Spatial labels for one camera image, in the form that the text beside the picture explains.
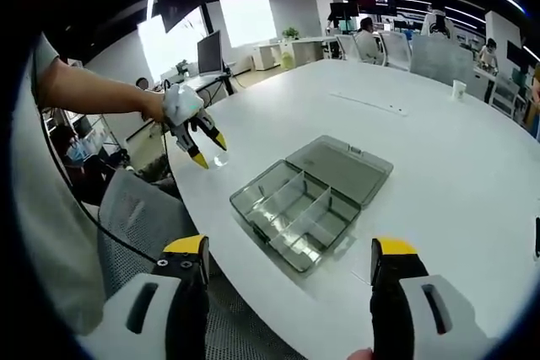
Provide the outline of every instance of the clear plastic organizer box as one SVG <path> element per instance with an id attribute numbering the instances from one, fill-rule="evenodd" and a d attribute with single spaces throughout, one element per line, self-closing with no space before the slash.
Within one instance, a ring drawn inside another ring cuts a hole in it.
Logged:
<path id="1" fill-rule="evenodd" d="M 331 137 L 280 160 L 230 197 L 253 231 L 307 271 L 375 197 L 392 164 Z"/>

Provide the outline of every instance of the white round table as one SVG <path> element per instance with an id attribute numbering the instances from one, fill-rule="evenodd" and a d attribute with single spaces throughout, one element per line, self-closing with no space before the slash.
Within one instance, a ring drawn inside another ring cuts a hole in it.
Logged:
<path id="1" fill-rule="evenodd" d="M 369 301 L 374 236 L 412 244 L 502 336 L 538 277 L 540 144 L 468 95 L 410 73 L 324 60 L 265 80 L 208 109 L 229 147 L 209 170 L 168 138 L 178 189 L 210 251 L 242 298 L 309 358 L 340 359 L 373 344 Z M 230 196 L 320 135 L 394 164 L 351 230 L 349 246 L 303 282 L 281 271 L 233 216 Z M 195 136 L 207 158 L 218 152 Z"/>

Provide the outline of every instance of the computer monitor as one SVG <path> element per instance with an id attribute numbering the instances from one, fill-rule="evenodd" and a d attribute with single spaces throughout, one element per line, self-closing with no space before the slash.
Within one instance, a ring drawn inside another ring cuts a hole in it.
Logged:
<path id="1" fill-rule="evenodd" d="M 197 44 L 197 55 L 200 75 L 222 72 L 221 33 L 215 31 L 204 40 L 200 40 Z"/>

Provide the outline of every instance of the white cup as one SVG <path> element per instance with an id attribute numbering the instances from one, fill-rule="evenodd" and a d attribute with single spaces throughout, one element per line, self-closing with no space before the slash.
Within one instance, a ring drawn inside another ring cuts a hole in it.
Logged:
<path id="1" fill-rule="evenodd" d="M 463 99 L 463 95 L 465 94 L 465 91 L 467 90 L 467 84 L 464 82 L 461 82 L 459 80 L 454 80 L 454 87 L 452 90 L 452 98 L 454 100 L 461 100 Z"/>

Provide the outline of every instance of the window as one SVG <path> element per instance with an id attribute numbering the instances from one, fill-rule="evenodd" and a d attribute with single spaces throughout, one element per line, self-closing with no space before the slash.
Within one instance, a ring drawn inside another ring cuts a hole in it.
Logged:
<path id="1" fill-rule="evenodd" d="M 138 26 L 144 56 L 154 81 L 178 62 L 197 62 L 197 43 L 206 37 L 200 8 L 189 13 L 180 23 L 165 33 L 163 19 L 155 16 Z"/>
<path id="2" fill-rule="evenodd" d="M 276 37 L 268 0 L 219 0 L 232 47 Z"/>

